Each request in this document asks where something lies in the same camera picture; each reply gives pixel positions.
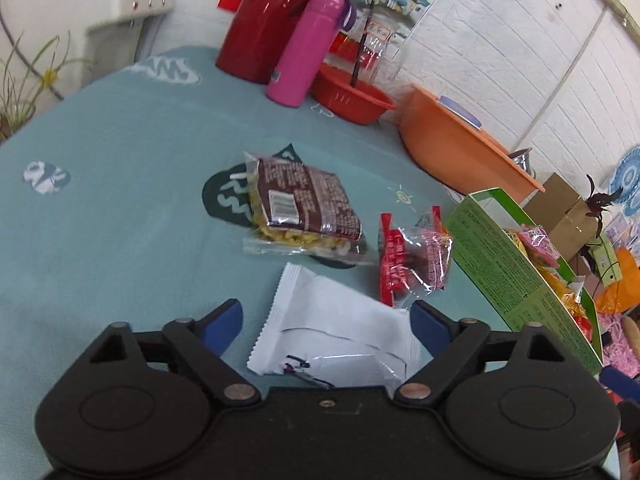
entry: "pink thermos bottle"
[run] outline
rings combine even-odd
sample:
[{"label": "pink thermos bottle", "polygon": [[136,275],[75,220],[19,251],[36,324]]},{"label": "pink thermos bottle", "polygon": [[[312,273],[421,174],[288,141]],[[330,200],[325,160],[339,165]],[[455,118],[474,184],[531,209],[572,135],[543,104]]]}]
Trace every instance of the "pink thermos bottle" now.
[{"label": "pink thermos bottle", "polygon": [[309,0],[266,89],[267,97],[299,107],[335,35],[350,30],[356,10],[349,0]]}]

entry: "red snack wrapper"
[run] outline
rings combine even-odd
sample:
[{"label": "red snack wrapper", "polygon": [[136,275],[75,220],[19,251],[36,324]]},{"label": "red snack wrapper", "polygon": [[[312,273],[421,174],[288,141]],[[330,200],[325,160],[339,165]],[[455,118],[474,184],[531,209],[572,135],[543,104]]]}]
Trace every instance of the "red snack wrapper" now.
[{"label": "red snack wrapper", "polygon": [[453,240],[446,232],[393,225],[391,213],[380,215],[380,301],[399,306],[416,288],[443,288]]},{"label": "red snack wrapper", "polygon": [[582,334],[587,338],[587,341],[590,343],[591,338],[593,337],[593,326],[591,325],[591,321],[586,317],[573,316],[574,321],[580,328]]}]

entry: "white printed pattern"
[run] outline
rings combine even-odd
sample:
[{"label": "white printed pattern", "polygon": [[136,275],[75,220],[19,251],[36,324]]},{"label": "white printed pattern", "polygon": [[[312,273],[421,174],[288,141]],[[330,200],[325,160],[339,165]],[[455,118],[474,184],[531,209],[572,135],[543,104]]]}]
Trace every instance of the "white printed pattern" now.
[{"label": "white printed pattern", "polygon": [[54,164],[38,160],[27,165],[22,179],[29,182],[35,191],[44,195],[55,193],[65,187],[71,180],[71,174]]},{"label": "white printed pattern", "polygon": [[190,68],[183,57],[151,56],[124,70],[163,83],[193,85],[202,81],[202,76]]}]

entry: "orange basin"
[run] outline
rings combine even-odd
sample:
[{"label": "orange basin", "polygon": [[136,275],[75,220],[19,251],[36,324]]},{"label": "orange basin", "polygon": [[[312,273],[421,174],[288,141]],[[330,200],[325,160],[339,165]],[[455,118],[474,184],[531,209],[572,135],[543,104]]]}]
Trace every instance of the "orange basin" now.
[{"label": "orange basin", "polygon": [[414,85],[400,116],[400,136],[415,163],[446,186],[467,194],[501,187],[516,202],[545,188],[518,167],[508,150]]}]

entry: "metal rivet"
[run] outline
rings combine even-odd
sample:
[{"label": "metal rivet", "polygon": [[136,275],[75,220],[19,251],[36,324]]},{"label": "metal rivet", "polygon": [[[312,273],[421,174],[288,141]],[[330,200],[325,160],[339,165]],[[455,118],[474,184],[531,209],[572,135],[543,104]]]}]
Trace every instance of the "metal rivet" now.
[{"label": "metal rivet", "polygon": [[431,388],[422,383],[407,383],[400,386],[400,395],[407,399],[426,399],[431,395]]},{"label": "metal rivet", "polygon": [[231,400],[247,400],[255,395],[255,388],[250,384],[236,383],[225,388],[225,397]]}]

